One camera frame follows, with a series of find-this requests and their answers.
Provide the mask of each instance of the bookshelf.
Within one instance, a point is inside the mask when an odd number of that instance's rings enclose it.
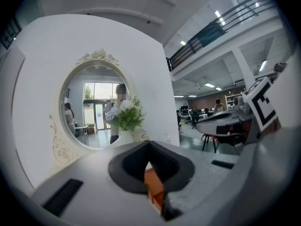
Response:
[[[225,96],[227,111],[233,110],[234,108],[234,99],[236,96],[240,96],[241,94]]]

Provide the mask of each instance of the white column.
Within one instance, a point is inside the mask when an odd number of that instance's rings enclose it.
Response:
[[[239,48],[232,49],[232,52],[237,60],[241,72],[243,73],[246,89],[248,89],[255,83],[253,72],[250,70],[248,63]]]

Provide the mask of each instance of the computer monitor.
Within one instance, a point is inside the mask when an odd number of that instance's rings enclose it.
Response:
[[[182,115],[189,115],[188,110],[182,110]]]

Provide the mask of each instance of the black vent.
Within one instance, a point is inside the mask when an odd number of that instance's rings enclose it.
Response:
[[[83,182],[70,179],[43,206],[44,209],[59,217]]]

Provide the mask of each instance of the orange object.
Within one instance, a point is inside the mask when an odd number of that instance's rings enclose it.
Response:
[[[158,178],[154,169],[150,169],[144,174],[144,183],[148,188],[148,197],[161,212],[164,200],[164,186]]]

